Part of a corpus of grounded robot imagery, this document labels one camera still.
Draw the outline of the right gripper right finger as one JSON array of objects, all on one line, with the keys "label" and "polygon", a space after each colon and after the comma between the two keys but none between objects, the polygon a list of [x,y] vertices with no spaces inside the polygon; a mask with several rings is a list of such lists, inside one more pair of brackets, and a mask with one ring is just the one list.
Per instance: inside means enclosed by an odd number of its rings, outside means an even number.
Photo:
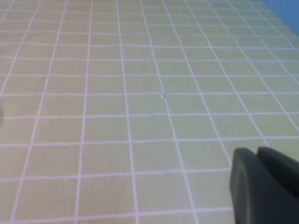
[{"label": "right gripper right finger", "polygon": [[270,147],[259,147],[257,156],[277,186],[271,200],[274,223],[299,222],[299,162]]}]

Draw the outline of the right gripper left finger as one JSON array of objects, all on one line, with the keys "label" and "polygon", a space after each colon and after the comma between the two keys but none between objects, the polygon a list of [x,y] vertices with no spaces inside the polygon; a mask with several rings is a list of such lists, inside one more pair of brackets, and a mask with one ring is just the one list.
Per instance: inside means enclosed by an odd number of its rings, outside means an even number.
[{"label": "right gripper left finger", "polygon": [[275,206],[271,204],[273,183],[256,154],[247,148],[235,149],[229,189],[236,224],[274,223]]}]

